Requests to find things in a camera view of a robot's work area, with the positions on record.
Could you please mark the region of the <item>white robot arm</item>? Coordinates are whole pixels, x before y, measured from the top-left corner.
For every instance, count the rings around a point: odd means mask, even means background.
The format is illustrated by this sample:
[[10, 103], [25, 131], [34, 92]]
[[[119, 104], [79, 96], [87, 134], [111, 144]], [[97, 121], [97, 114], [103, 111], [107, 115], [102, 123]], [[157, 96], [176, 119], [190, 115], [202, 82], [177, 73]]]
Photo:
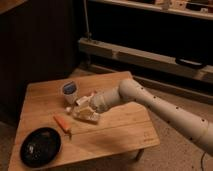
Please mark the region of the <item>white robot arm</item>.
[[130, 102], [149, 108], [191, 143], [213, 157], [212, 122], [157, 97], [134, 79], [121, 80], [116, 87], [96, 93], [84, 106], [102, 114]]

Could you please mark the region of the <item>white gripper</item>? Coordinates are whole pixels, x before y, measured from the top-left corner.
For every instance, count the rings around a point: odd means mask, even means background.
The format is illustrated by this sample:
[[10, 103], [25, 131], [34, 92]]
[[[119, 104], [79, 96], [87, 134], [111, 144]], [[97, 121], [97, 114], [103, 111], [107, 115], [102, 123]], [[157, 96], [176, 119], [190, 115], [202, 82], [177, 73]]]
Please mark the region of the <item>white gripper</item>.
[[98, 123], [100, 115], [89, 106], [90, 99], [90, 96], [83, 96], [76, 101], [73, 117], [85, 122]]

